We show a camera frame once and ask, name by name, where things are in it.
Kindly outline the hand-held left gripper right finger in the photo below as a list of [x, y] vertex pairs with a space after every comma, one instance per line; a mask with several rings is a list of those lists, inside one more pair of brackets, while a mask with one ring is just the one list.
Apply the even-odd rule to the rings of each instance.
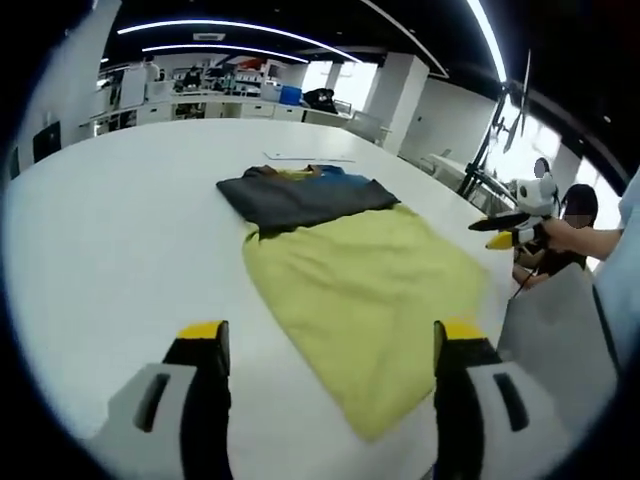
[[570, 443], [550, 394], [474, 325], [434, 324], [435, 479], [542, 479]]

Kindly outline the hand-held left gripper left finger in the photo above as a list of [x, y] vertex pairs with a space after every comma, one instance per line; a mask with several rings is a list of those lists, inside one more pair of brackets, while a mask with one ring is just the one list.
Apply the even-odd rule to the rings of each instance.
[[88, 450], [116, 479], [231, 478], [230, 369], [227, 321], [186, 327], [112, 396]]

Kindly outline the person's right hand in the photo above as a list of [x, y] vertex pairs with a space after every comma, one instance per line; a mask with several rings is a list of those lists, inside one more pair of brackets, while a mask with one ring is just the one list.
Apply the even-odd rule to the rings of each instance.
[[573, 227], [566, 221], [558, 218], [549, 218], [540, 223], [544, 231], [546, 243], [550, 249], [567, 251], [571, 249]]

